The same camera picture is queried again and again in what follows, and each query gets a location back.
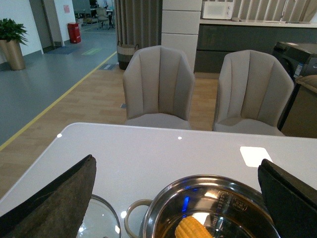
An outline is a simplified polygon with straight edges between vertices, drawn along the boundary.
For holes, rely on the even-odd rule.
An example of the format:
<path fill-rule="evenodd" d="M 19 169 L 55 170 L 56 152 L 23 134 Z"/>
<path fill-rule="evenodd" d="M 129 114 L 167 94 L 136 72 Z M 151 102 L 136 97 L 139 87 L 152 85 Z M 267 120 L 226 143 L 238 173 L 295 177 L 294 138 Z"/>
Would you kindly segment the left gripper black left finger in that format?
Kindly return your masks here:
<path fill-rule="evenodd" d="M 0 218 L 2 238 L 74 238 L 91 199 L 97 165 L 86 156 Z"/>

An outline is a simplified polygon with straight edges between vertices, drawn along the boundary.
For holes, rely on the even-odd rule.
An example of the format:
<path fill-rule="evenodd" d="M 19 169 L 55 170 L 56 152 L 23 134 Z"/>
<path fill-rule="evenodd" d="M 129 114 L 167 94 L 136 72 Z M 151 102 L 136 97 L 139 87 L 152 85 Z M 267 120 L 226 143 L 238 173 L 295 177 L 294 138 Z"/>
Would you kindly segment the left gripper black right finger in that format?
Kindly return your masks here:
<path fill-rule="evenodd" d="M 273 162 L 258 167 L 262 196 L 282 238 L 317 236 L 317 191 Z"/>

